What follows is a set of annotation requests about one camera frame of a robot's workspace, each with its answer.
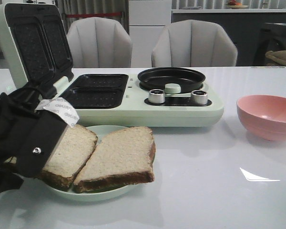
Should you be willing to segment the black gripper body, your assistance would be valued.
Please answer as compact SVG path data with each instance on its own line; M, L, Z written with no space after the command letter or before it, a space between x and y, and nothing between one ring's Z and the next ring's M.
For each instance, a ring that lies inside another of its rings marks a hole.
M39 95L36 90L0 94L0 193L19 189L23 183L22 178L3 165L7 159L19 154L26 136L40 119L34 112Z

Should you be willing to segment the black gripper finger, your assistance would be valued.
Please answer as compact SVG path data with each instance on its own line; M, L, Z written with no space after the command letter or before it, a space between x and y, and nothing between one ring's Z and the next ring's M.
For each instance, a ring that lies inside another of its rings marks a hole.
M16 156L16 169L24 177L35 177L46 165L65 134L67 124L56 114L42 110L40 119L25 138Z

